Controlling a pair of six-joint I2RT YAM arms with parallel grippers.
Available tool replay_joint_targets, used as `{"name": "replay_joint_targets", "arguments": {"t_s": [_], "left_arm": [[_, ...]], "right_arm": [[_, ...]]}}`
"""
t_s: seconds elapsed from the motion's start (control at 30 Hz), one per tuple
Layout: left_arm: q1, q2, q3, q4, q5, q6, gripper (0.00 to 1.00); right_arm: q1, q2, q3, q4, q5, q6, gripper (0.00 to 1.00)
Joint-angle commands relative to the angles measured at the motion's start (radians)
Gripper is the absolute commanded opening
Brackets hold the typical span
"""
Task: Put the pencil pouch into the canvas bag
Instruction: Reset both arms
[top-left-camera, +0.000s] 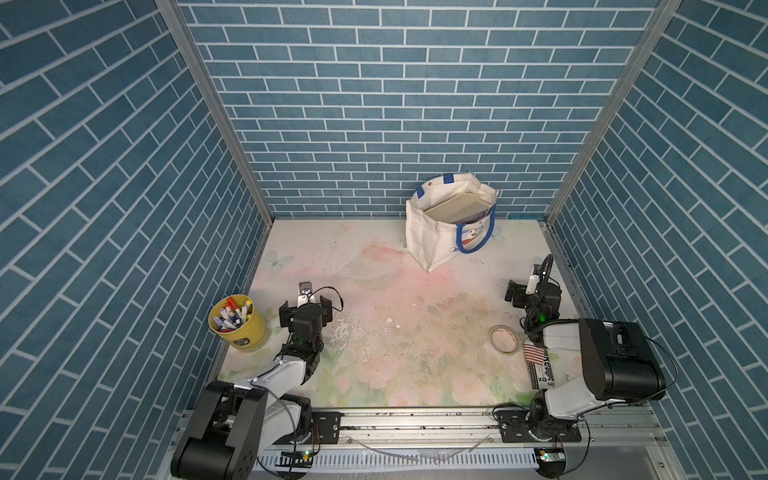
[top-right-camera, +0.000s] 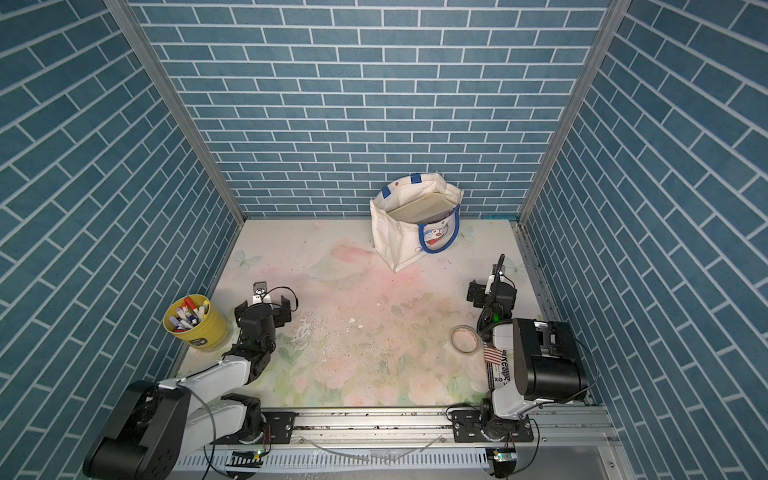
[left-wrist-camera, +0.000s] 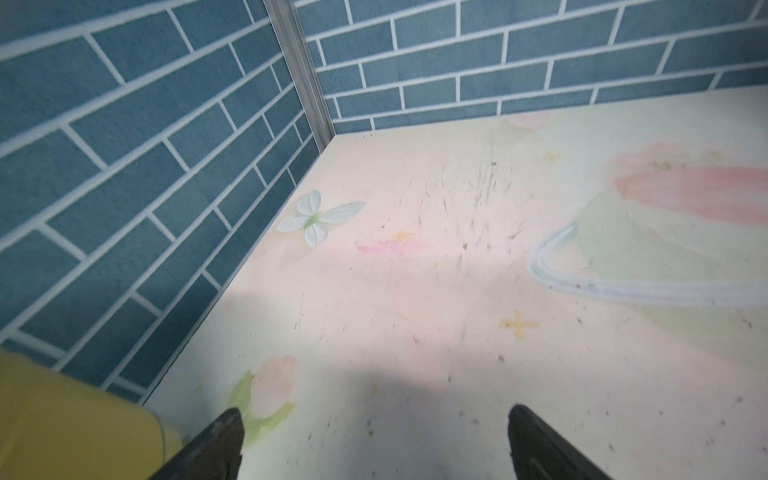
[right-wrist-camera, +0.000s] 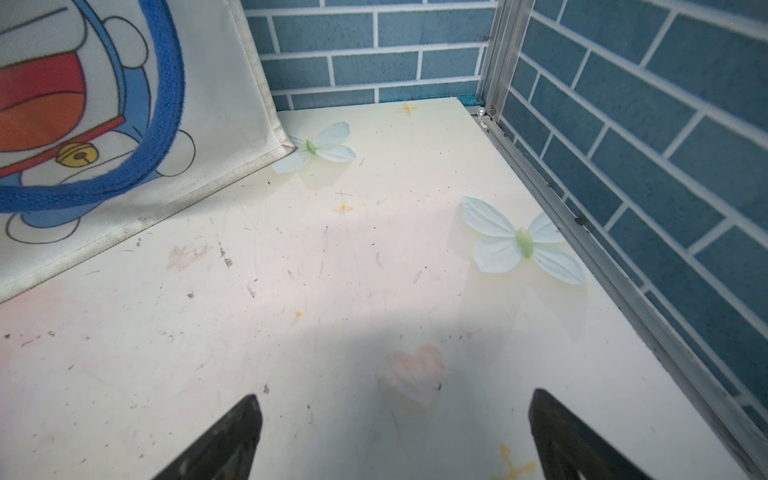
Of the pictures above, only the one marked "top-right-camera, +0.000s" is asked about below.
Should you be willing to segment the pale yellow pouch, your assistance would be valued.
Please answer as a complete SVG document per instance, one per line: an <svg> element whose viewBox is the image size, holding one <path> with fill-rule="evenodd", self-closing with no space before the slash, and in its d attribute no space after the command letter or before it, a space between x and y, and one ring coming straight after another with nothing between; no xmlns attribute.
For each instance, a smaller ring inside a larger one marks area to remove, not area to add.
<svg viewBox="0 0 768 480"><path fill-rule="evenodd" d="M448 216L456 207L445 194L432 192L388 212L396 221L432 224Z"/></svg>

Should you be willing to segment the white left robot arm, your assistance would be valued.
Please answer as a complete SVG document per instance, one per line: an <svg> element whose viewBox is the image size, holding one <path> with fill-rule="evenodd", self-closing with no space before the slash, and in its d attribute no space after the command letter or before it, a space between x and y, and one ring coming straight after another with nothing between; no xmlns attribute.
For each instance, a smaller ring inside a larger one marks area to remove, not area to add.
<svg viewBox="0 0 768 480"><path fill-rule="evenodd" d="M258 468L270 454L273 429L260 399L239 394L268 366L276 331L289 323L299 299L273 302L256 286L250 301L234 309L237 341L216 363L186 376L130 384L90 447L82 472L92 479L165 479L184 456L203 449L214 468L215 443L244 445L234 457Z"/></svg>

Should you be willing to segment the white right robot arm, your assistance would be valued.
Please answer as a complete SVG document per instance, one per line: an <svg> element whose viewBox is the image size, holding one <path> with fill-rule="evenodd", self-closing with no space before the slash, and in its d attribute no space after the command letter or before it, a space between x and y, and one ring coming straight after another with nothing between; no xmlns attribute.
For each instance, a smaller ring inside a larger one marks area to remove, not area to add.
<svg viewBox="0 0 768 480"><path fill-rule="evenodd" d="M490 387L475 427L491 441L530 441L534 410L582 400L590 388L571 326L514 318L516 295L498 275L488 285L468 284L467 301L480 310L476 332Z"/></svg>

